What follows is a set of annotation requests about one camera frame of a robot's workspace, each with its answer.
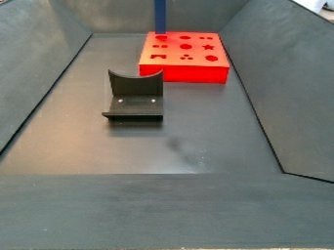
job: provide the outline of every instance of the black stand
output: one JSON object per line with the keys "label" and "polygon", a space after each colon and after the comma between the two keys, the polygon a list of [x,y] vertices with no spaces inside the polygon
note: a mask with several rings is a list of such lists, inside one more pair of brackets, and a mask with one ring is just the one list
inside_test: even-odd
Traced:
{"label": "black stand", "polygon": [[125,77],[108,70],[112,89],[106,118],[162,118],[162,72],[145,77]]}

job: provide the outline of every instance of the blue rod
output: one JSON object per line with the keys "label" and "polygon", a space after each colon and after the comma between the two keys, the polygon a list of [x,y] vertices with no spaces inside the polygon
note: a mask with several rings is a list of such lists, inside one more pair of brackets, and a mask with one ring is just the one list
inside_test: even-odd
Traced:
{"label": "blue rod", "polygon": [[153,0],[154,33],[165,34],[165,0]]}

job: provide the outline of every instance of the red shape sorter block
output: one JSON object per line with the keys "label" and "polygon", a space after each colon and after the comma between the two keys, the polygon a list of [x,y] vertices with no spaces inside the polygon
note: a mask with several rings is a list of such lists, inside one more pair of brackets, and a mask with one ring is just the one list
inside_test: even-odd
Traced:
{"label": "red shape sorter block", "polygon": [[164,71],[166,82],[225,83],[229,64],[216,33],[148,32],[138,75]]}

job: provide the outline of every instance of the gray wall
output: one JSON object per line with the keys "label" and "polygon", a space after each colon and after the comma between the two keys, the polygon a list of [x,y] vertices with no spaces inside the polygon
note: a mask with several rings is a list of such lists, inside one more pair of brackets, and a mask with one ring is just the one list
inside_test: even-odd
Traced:
{"label": "gray wall", "polygon": [[[153,29],[153,0],[61,0],[97,33],[145,33]],[[166,28],[219,31],[248,0],[166,0]]]}
{"label": "gray wall", "polygon": [[56,0],[0,6],[0,150],[89,36]]}
{"label": "gray wall", "polygon": [[334,181],[332,23],[251,0],[220,33],[284,171]]}

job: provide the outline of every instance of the star-shaped hole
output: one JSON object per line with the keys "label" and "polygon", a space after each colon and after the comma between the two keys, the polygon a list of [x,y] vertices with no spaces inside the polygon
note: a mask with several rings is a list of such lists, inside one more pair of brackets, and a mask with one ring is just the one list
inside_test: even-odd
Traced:
{"label": "star-shaped hole", "polygon": [[212,51],[212,50],[213,50],[213,46],[211,46],[211,45],[207,44],[207,45],[203,46],[203,49],[204,49],[205,51],[207,51],[207,50],[211,50],[211,51]]}

